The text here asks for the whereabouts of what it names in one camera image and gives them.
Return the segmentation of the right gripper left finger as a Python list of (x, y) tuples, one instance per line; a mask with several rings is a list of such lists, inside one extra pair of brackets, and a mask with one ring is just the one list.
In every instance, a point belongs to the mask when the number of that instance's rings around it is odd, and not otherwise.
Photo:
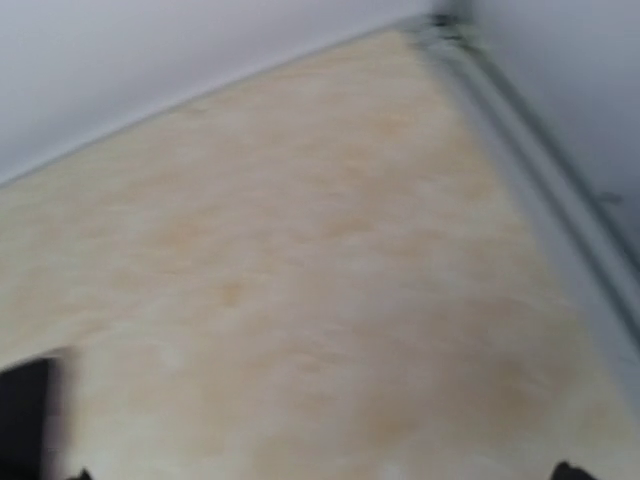
[(93, 476), (87, 469), (82, 469), (77, 475), (70, 477), (69, 480), (93, 480)]

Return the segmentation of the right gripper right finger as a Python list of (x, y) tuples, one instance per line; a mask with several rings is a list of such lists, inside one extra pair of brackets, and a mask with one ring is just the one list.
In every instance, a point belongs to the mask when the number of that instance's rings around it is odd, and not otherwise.
[(596, 480), (596, 478), (586, 470), (562, 461), (554, 467), (550, 480)]

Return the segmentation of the phone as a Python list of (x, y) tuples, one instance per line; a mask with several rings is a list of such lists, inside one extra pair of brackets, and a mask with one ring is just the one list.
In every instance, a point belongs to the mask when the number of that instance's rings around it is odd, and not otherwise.
[(1, 369), (1, 477), (61, 477), (62, 356), (59, 351)]

